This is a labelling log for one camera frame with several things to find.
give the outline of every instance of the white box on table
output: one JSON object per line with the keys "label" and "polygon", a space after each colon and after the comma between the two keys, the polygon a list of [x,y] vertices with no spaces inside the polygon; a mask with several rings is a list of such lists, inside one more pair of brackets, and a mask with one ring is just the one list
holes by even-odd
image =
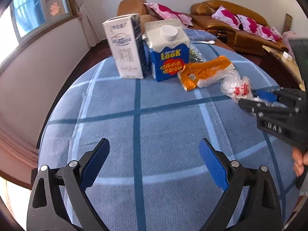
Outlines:
{"label": "white box on table", "polygon": [[103,23],[121,78],[143,79],[147,73],[139,14],[111,18]]}

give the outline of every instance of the silver screw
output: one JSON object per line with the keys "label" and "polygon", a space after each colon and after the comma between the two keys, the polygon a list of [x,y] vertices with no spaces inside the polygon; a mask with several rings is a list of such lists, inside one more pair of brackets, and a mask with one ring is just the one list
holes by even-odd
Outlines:
{"label": "silver screw", "polygon": [[70,167],[75,167],[76,165],[77,165],[77,161],[71,161],[68,165],[70,166]]}
{"label": "silver screw", "polygon": [[47,167],[47,165],[43,165],[43,166],[41,166],[41,171],[45,171],[46,169],[47,169],[48,167]]}
{"label": "silver screw", "polygon": [[240,164],[238,163],[238,161],[232,161],[232,162],[231,162],[231,165],[232,165],[233,167],[238,167],[238,166],[240,166]]}
{"label": "silver screw", "polygon": [[261,170],[262,170],[263,172],[267,172],[267,171],[268,171],[268,169],[267,169],[266,166],[261,166]]}

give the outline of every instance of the round table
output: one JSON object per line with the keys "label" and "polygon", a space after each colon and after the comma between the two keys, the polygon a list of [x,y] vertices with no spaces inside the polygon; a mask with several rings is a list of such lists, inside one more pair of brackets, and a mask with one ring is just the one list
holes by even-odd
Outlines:
{"label": "round table", "polygon": [[[207,60],[225,55],[252,88],[277,83],[249,60],[229,50],[196,43]],[[222,94],[220,84],[185,92],[178,78],[156,82],[120,79],[113,57],[84,73],[55,107],[41,142],[39,166],[65,166],[104,137],[110,154],[86,190],[110,230],[199,230],[222,190],[199,152],[202,138],[243,166],[266,165],[275,182],[285,221],[299,191],[288,144],[260,131],[256,119]],[[64,201],[73,223],[67,194]],[[236,223],[244,188],[230,224]]]}

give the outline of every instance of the milk carton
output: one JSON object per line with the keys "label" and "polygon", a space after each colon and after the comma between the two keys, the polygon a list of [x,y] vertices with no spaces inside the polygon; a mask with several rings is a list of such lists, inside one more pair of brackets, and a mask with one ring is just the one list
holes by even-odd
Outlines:
{"label": "milk carton", "polygon": [[145,24],[152,76],[158,82],[176,77],[189,61],[190,41],[182,27],[178,19]]}
{"label": "milk carton", "polygon": [[103,26],[120,77],[143,79],[147,64],[139,14],[115,17],[105,21]]}

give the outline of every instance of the hand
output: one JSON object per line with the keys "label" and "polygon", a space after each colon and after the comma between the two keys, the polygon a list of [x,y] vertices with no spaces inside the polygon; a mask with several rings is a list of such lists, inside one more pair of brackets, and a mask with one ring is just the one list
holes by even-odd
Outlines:
{"label": "hand", "polygon": [[292,148],[292,158],[294,160],[293,169],[296,176],[301,176],[304,172],[304,165],[308,165],[308,152],[303,155],[303,153],[297,147]]}

